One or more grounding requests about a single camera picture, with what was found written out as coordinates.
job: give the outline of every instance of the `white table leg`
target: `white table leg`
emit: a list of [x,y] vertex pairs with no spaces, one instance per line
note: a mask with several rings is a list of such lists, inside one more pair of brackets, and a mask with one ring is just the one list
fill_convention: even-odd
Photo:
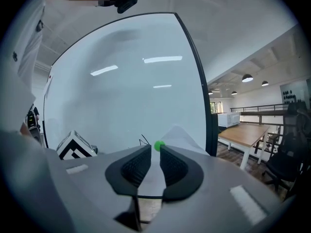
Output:
[[266,149],[266,145],[267,145],[267,138],[268,138],[268,132],[266,132],[266,134],[264,134],[263,144],[262,144],[262,148],[261,148],[261,152],[260,152],[260,156],[259,156],[257,164],[261,163],[262,155],[263,155],[263,152]]
[[251,151],[251,148],[245,148],[245,150],[244,150],[244,155],[243,155],[242,163],[241,163],[241,166],[240,166],[240,168],[242,170],[244,170],[245,167],[246,167],[250,151]]

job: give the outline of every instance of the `wooden floor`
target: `wooden floor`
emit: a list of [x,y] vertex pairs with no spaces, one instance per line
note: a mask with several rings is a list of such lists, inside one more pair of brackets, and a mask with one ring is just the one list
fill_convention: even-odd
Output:
[[[217,157],[232,162],[237,166],[240,166],[243,159],[243,154],[235,150],[228,150],[227,146],[218,143]],[[256,179],[260,180],[261,182],[265,182],[271,179],[268,175],[261,175],[265,170],[267,170],[267,167],[263,162],[258,165],[257,160],[248,158],[245,171],[254,176]],[[275,192],[273,185],[269,185],[268,187],[273,192]],[[283,187],[279,186],[277,195],[280,197],[281,200],[284,200],[286,192],[287,191]],[[161,209],[161,200],[139,199],[138,202],[141,221],[152,221],[152,219]],[[141,226],[144,229],[148,225],[142,223]]]

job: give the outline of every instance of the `white wall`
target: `white wall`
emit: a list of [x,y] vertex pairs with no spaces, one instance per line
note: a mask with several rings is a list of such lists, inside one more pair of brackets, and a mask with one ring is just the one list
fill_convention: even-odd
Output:
[[282,95],[280,86],[275,84],[235,95],[232,100],[232,107],[247,107],[277,103],[282,103]]
[[280,88],[281,88],[283,103],[285,103],[286,101],[287,102],[294,101],[294,98],[287,99],[286,95],[283,94],[284,92],[289,92],[288,95],[295,95],[297,100],[304,101],[306,103],[307,108],[310,108],[310,101],[309,101],[310,95],[309,95],[308,84],[306,80],[300,80],[300,81],[292,82],[289,84],[284,84],[284,85],[281,85]]
[[33,74],[32,93],[35,96],[34,105],[37,107],[40,114],[40,121],[43,120],[43,89],[48,80],[49,73],[38,68],[35,68]]
[[230,108],[232,108],[232,101],[233,101],[232,98],[229,98],[229,99],[212,99],[212,98],[210,98],[209,100],[211,102],[221,102],[223,104],[224,113],[231,112]]

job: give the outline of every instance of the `green ball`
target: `green ball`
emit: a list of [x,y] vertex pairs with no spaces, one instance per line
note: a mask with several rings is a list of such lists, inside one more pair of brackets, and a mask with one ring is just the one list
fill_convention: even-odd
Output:
[[155,142],[155,150],[160,152],[160,146],[165,145],[164,141],[156,141]]

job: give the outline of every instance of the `whiteboard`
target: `whiteboard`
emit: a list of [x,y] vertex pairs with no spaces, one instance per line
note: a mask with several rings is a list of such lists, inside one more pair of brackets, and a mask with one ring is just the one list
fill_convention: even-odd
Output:
[[205,150],[209,98],[178,19],[174,13],[123,18],[63,53],[44,99],[49,148],[71,130],[104,153],[138,146],[142,134],[154,146],[178,125]]

